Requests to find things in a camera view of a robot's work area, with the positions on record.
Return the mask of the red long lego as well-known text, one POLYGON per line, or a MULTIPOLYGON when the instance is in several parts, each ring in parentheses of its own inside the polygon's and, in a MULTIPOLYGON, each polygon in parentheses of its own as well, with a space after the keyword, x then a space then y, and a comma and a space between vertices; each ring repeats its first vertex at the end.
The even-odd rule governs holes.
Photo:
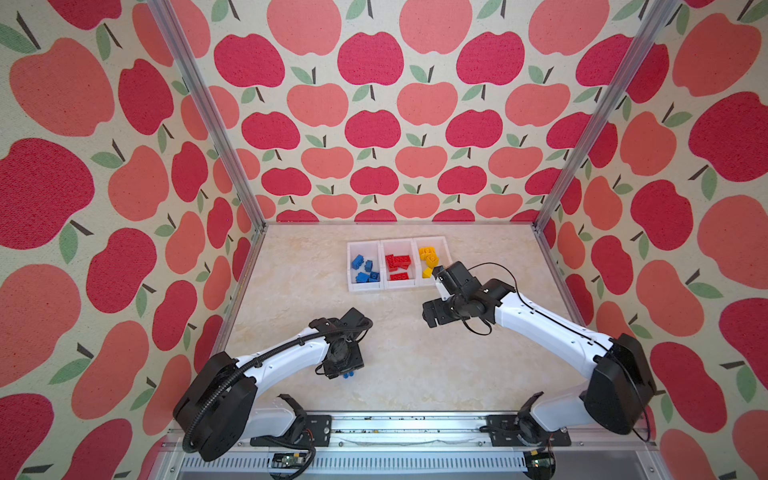
POLYGON ((391 274, 389 277, 390 281, 406 281, 409 279, 410 277, 407 272, 391 274))
POLYGON ((412 264, 411 257, 409 255, 398 255, 395 256, 395 261, 397 263, 397 269, 404 269, 407 270, 410 265, 412 264))

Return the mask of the white three-compartment plastic bin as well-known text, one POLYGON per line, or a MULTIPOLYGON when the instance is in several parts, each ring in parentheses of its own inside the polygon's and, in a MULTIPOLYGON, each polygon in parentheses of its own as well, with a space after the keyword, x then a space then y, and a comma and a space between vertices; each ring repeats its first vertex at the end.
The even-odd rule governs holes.
POLYGON ((433 287, 433 268, 453 262, 444 236, 347 243, 350 292, 433 287))

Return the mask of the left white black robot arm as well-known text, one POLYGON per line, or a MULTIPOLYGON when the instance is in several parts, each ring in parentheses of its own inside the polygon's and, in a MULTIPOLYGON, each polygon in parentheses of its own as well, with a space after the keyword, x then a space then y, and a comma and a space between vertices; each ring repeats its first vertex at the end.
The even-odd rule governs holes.
POLYGON ((173 410, 184 431, 183 451, 213 461, 242 440, 290 447, 308 443, 308 415, 293 397, 281 394, 262 407, 256 400, 305 368, 317 367, 329 379, 362 368, 359 340, 371 327, 366 317, 356 322, 318 319, 264 352, 212 356, 173 410))

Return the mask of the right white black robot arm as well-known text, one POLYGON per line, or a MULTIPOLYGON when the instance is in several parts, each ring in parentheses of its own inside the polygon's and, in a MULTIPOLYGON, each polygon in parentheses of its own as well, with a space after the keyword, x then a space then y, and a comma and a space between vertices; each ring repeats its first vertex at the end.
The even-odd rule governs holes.
POLYGON ((585 382, 548 395, 532 395, 506 430, 523 444, 538 446, 563 428, 597 424, 628 435, 656 393, 639 341, 590 331, 549 310, 505 283, 491 283, 465 295, 443 295, 422 305, 431 328, 479 318, 512 330, 558 356, 585 382))

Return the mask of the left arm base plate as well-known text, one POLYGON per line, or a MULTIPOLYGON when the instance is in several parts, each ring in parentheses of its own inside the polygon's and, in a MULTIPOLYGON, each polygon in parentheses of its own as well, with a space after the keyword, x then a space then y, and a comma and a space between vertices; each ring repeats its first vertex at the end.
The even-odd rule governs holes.
POLYGON ((281 436, 262 436, 250 439, 253 447, 286 447, 308 449, 328 447, 333 417, 331 415, 300 416, 281 436))

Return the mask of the aluminium front rail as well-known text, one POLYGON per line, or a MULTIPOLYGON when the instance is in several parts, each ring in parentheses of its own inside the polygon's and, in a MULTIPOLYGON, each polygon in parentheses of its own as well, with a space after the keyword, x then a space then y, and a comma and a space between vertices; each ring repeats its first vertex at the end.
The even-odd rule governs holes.
POLYGON ((216 460, 181 449, 172 430, 149 479, 669 479, 653 442, 597 426, 562 428, 538 446, 501 430, 509 412, 313 412, 315 454, 240 440, 216 460))

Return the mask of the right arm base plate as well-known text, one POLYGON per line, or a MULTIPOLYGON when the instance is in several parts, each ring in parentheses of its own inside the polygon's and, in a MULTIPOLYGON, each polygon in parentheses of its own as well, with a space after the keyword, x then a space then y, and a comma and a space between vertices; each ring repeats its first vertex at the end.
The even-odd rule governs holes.
POLYGON ((568 447, 572 445, 567 431, 545 431, 534 420, 516 414, 489 415, 479 431, 489 435, 494 447, 568 447))

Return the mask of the right aluminium corner post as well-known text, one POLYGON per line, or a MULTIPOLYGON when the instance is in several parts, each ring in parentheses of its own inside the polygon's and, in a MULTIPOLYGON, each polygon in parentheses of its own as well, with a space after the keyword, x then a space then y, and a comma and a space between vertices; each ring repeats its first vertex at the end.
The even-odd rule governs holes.
POLYGON ((640 28, 631 41, 627 53, 620 62, 613 79, 608 84, 605 94, 597 103, 597 108, 593 112, 573 153, 569 155, 560 176, 545 199, 533 223, 533 232, 535 234, 543 233, 545 226, 552 218, 557 206, 561 203, 562 197, 570 183, 575 178, 577 170, 587 158, 588 153, 610 119, 612 112, 624 98, 630 83, 634 80, 660 32, 673 16, 675 9, 681 4, 681 1, 673 0, 656 1, 642 20, 640 28))

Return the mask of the aluminium corner post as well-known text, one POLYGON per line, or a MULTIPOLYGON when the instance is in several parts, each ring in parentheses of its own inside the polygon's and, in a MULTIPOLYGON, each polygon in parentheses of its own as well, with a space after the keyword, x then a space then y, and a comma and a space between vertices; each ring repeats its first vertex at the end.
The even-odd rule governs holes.
POLYGON ((158 24, 159 31, 163 35, 181 71, 182 78, 186 82, 189 92, 195 101, 209 137, 222 159, 227 174, 233 182, 234 190, 253 222, 255 230, 260 235, 264 235, 267 229, 266 221, 250 188, 244 167, 229 139, 223 118, 200 72, 197 59, 193 55, 191 46, 186 39, 183 27, 172 3, 170 1, 154 0, 149 1, 148 4, 158 24))
POLYGON ((597 108, 593 112, 573 153, 569 155, 560 176, 545 199, 533 223, 533 232, 535 234, 543 233, 545 226, 552 218, 557 206, 561 203, 562 197, 570 183, 575 178, 577 170, 587 158, 588 153, 610 119, 612 112, 624 98, 630 83, 634 80, 660 32, 673 16, 675 9, 681 4, 681 1, 673 0, 656 1, 642 20, 640 28, 631 41, 627 53, 620 62, 613 79, 608 84, 605 94, 597 103, 597 108))

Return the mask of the left aluminium corner post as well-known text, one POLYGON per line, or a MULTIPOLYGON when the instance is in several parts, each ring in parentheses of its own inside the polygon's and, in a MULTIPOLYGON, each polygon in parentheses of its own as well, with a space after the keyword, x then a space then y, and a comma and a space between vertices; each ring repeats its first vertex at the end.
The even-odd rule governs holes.
POLYGON ((244 167, 229 139, 223 118, 200 72, 197 59, 193 55, 191 46, 186 39, 183 27, 172 3, 170 1, 154 0, 149 1, 148 4, 158 24, 159 31, 163 35, 181 71, 182 78, 186 82, 189 92, 195 101, 209 137, 222 159, 227 174, 233 182, 234 190, 253 222, 255 230, 260 235, 264 235, 267 229, 266 221, 250 188, 244 167))

